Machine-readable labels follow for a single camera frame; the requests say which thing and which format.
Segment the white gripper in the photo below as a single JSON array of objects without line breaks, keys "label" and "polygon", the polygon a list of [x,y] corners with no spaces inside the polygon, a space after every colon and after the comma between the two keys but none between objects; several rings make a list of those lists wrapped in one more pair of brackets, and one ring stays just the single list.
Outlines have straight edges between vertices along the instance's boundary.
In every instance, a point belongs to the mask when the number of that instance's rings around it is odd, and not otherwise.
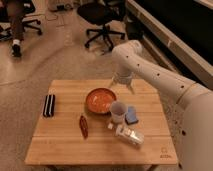
[{"label": "white gripper", "polygon": [[109,88],[116,85],[116,83],[119,83],[119,84],[127,85],[128,90],[132,94],[135,94],[135,91],[134,91],[134,88],[131,85],[131,82],[132,82],[132,76],[120,76],[120,75],[115,74],[114,78],[112,78],[112,80],[109,84]]}]

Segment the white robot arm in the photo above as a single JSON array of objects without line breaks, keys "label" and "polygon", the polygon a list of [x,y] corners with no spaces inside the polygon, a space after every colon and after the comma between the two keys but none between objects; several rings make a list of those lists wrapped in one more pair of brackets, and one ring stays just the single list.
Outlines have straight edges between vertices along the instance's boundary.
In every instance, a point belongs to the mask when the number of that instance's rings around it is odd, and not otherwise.
[{"label": "white robot arm", "polygon": [[130,40],[115,46],[113,79],[130,85],[136,74],[183,110],[180,171],[213,171],[213,90],[140,56],[142,45]]}]

